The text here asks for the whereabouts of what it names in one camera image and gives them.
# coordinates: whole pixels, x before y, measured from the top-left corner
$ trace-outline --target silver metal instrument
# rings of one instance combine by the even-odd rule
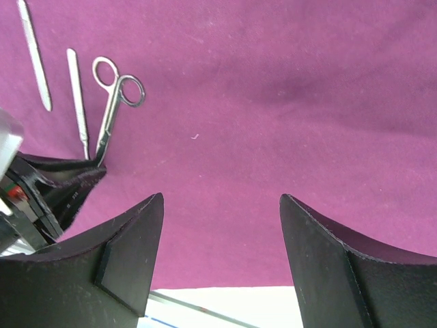
[[[50,93],[48,91],[48,85],[44,69],[42,67],[42,61],[40,57],[40,51],[38,49],[38,43],[33,32],[32,22],[29,15],[29,10],[25,0],[17,0],[18,9],[20,11],[21,22],[25,30],[27,46],[29,47],[30,58],[32,60],[33,70],[35,71],[36,83],[40,91],[42,104],[46,107],[47,111],[52,110],[52,101]]]
[[[73,91],[74,109],[76,110],[76,120],[79,128],[79,137],[83,144],[85,159],[89,159],[88,128],[87,120],[85,118],[85,110],[83,108],[82,88],[76,51],[71,48],[67,49],[67,60]]]
[[[112,84],[107,85],[103,83],[101,78],[98,76],[98,65],[106,63],[108,64],[114,72],[114,81]],[[93,75],[96,82],[100,87],[108,92],[108,101],[106,108],[104,110],[102,125],[100,126],[100,132],[97,139],[96,157],[95,161],[98,166],[103,162],[104,156],[108,150],[108,142],[111,138],[115,117],[121,103],[125,103],[130,107],[138,107],[145,100],[145,90],[143,84],[133,75],[119,75],[117,66],[106,57],[97,57],[93,61]],[[132,102],[127,99],[123,93],[123,84],[126,81],[133,81],[139,88],[140,99],[137,102]]]

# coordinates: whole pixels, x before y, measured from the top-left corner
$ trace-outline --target scissors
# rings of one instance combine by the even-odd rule
[[[102,79],[98,76],[97,68],[100,64],[106,63],[114,72],[114,81],[112,84],[105,84]],[[97,84],[108,92],[108,101],[106,108],[104,110],[102,125],[100,126],[100,132],[98,134],[97,146],[96,146],[96,157],[95,162],[97,166],[100,166],[103,162],[103,158],[108,150],[108,142],[111,138],[112,131],[114,128],[115,117],[117,115],[119,106],[121,103],[125,103],[130,107],[138,107],[145,100],[144,86],[133,75],[119,75],[117,66],[106,57],[97,57],[93,61],[93,75]],[[137,102],[130,101],[123,93],[123,84],[126,81],[133,81],[140,91],[140,98]]]

